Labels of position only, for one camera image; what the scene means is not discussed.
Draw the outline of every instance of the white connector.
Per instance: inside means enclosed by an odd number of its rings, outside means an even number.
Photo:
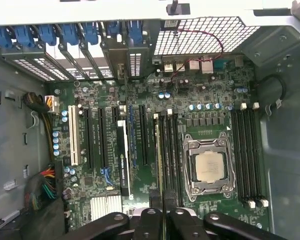
[[[76,165],[79,165],[81,163],[78,107],[75,106],[75,105],[68,106],[68,113],[69,113],[71,165],[76,166]]]
[[[44,102],[49,106],[48,113],[59,114],[59,97],[53,95],[44,96]]]

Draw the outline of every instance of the mounting hole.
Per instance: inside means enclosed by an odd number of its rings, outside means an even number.
[[[153,210],[153,209],[149,209],[147,213],[148,213],[148,214],[156,214],[156,211]]]
[[[175,212],[177,214],[181,215],[181,214],[184,214],[185,211],[183,209],[177,209],[177,210],[175,210]]]

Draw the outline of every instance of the gray metal panel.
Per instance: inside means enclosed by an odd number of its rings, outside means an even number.
[[[272,116],[261,121],[264,163],[268,173],[272,231],[287,239],[300,240],[300,52],[282,63],[280,70],[287,84],[286,98]],[[258,79],[275,72],[258,69]],[[281,94],[276,80],[259,88],[261,108]]]
[[[14,93],[15,101],[5,99],[6,90]],[[29,91],[44,95],[41,82],[16,72],[0,60],[0,219],[23,208],[25,165],[32,176],[49,161],[44,126],[27,129],[31,111],[24,104],[20,108],[18,102]],[[27,145],[23,133],[27,133]],[[18,187],[5,191],[4,184],[12,180],[16,180]]]

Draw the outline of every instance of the white pci slot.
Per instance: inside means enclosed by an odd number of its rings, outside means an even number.
[[[69,113],[71,165],[75,166],[81,163],[78,107],[75,105],[68,106],[68,113]]]

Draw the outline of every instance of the cable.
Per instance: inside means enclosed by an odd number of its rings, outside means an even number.
[[[184,62],[184,64],[182,64],[181,67],[179,67],[174,73],[173,75],[171,76],[171,81],[173,80],[173,78],[178,74],[178,72],[180,71],[180,69],[182,69],[187,63],[189,63],[190,61],[197,61],[197,62],[210,62],[210,61],[213,61],[213,60],[216,60],[216,59],[219,59],[222,57],[223,53],[224,53],[224,45],[222,44],[222,42],[220,41],[220,39],[215,36],[214,34],[210,33],[210,32],[207,32],[207,31],[201,31],[201,30],[189,30],[189,29],[180,29],[178,28],[177,31],[179,32],[187,32],[187,33],[201,33],[201,34],[206,34],[206,35],[209,35],[213,38],[216,39],[216,41],[219,43],[220,47],[221,47],[221,52],[219,53],[219,55],[217,55],[216,57],[213,57],[213,58],[209,58],[209,59],[188,59],[187,61]]]

